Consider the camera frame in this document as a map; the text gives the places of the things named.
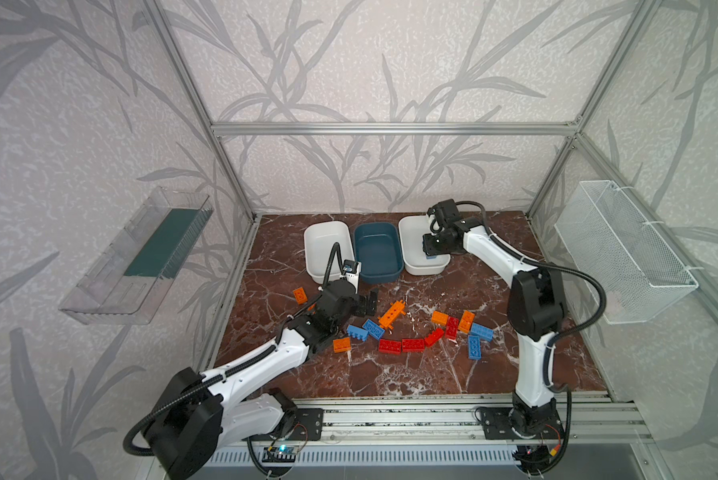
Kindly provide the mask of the small orange lego brick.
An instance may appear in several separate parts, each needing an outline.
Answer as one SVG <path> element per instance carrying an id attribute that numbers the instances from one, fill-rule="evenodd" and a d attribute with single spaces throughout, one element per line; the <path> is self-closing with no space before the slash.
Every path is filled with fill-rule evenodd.
<path id="1" fill-rule="evenodd" d="M 299 287 L 293 291 L 293 296 L 299 305 L 304 305 L 308 301 L 308 296 L 302 287 Z"/>

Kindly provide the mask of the blue lego brick front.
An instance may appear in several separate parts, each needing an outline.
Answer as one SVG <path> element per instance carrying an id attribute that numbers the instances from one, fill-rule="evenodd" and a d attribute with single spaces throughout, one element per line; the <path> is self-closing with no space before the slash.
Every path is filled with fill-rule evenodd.
<path id="1" fill-rule="evenodd" d="M 468 336 L 468 357 L 470 360 L 478 361 L 482 358 L 482 339 L 479 336 Z"/>

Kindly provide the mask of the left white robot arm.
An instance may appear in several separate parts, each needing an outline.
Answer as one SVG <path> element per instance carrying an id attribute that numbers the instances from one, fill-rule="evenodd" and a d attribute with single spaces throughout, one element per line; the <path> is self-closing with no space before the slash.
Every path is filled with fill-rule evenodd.
<path id="1" fill-rule="evenodd" d="M 377 310 L 377 292 L 359 292 L 361 262 L 343 258 L 335 243 L 327 264 L 320 293 L 287 316 L 271 340 L 219 367 L 175 374 L 152 411 L 125 434 L 124 451 L 156 458 L 170 479 L 188 479 L 228 443 L 294 430 L 295 403 L 279 390 L 259 389 L 332 347 L 351 318 Z"/>

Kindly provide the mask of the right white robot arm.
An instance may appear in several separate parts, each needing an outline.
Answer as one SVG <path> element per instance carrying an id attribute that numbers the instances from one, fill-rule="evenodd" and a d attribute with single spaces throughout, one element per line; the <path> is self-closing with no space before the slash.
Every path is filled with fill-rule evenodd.
<path id="1" fill-rule="evenodd" d="M 459 208 L 465 204 L 478 208 L 480 216 L 464 216 Z M 444 200 L 430 207 L 427 216 L 426 255 L 472 254 L 510 287 L 507 318 L 518 335 L 520 367 L 509 421 L 519 437 L 532 438 L 555 421 L 555 395 L 563 390 L 552 381 L 556 344 L 595 325 L 606 311 L 607 293 L 588 273 L 535 260 L 509 245 L 488 225 L 486 210 L 478 202 Z M 598 296 L 591 317 L 568 330 L 563 328 L 568 315 L 564 274 L 584 280 Z"/>

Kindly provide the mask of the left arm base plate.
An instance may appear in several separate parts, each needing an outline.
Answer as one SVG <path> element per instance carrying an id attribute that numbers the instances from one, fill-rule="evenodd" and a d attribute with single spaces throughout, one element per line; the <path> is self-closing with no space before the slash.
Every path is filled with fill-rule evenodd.
<path id="1" fill-rule="evenodd" d="M 319 441 L 322 437 L 325 411 L 321 408 L 290 409 L 268 434 L 271 439 Z"/>

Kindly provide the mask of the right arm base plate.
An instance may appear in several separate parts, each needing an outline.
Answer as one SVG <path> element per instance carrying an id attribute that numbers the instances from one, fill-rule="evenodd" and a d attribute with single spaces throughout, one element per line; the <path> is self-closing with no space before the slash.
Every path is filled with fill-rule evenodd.
<path id="1" fill-rule="evenodd" d="M 479 406 L 474 417 L 487 440 L 561 440 L 566 434 L 554 405 L 530 414 L 517 413 L 513 407 Z"/>

